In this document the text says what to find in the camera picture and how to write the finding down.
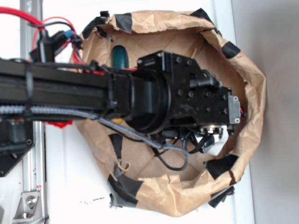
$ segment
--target red wire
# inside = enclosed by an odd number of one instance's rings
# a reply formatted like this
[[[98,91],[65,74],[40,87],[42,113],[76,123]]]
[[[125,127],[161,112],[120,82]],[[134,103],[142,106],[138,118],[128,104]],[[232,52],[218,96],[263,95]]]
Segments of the red wire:
[[[38,20],[37,18],[35,18],[34,16],[21,11],[19,9],[15,9],[15,8],[9,8],[9,7],[0,7],[0,13],[3,14],[10,14],[10,15],[16,15],[22,19],[27,20],[28,22],[34,24],[34,25],[42,25],[43,23]]]

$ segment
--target black cable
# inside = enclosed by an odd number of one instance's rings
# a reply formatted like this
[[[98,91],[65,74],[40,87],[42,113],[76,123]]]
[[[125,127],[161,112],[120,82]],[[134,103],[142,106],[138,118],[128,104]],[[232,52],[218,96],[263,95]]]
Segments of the black cable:
[[[186,168],[186,166],[188,165],[188,162],[187,160],[185,160],[183,166],[181,167],[172,167],[170,166],[164,159],[163,157],[161,156],[163,153],[165,153],[166,151],[163,151],[163,152],[159,152],[156,148],[152,147],[151,146],[151,149],[153,150],[153,152],[155,153],[155,157],[158,157],[159,160],[168,168],[168,169],[171,169],[171,170],[174,170],[174,171],[182,171]]]
[[[72,31],[75,31],[69,23],[62,22],[62,21],[48,22],[48,23],[44,23],[44,24],[41,24],[41,25],[35,25],[35,24],[29,23],[30,26],[35,27],[35,28],[41,28],[41,27],[51,26],[51,25],[55,25],[55,24],[64,24],[64,25],[68,26],[69,28],[71,28]]]

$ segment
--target screw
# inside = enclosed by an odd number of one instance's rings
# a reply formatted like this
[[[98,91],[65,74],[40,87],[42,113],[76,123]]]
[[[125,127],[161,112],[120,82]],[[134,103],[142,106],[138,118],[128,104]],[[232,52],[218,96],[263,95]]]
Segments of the screw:
[[[181,97],[181,96],[183,96],[184,92],[183,92],[183,90],[180,89],[180,90],[178,90],[177,94]]]
[[[191,61],[191,60],[188,60],[188,61],[187,61],[187,65],[188,65],[188,66],[191,66],[191,65],[192,65],[192,61]]]
[[[177,58],[176,58],[176,62],[177,62],[178,64],[180,64],[180,63],[182,62],[181,57],[177,57]]]
[[[36,205],[37,203],[37,199],[34,196],[29,196],[26,200],[27,205],[29,205],[30,207],[33,207]]]
[[[192,91],[190,91],[190,92],[188,92],[188,96],[189,96],[190,98],[192,98],[192,97],[194,97],[194,93],[193,93]]]

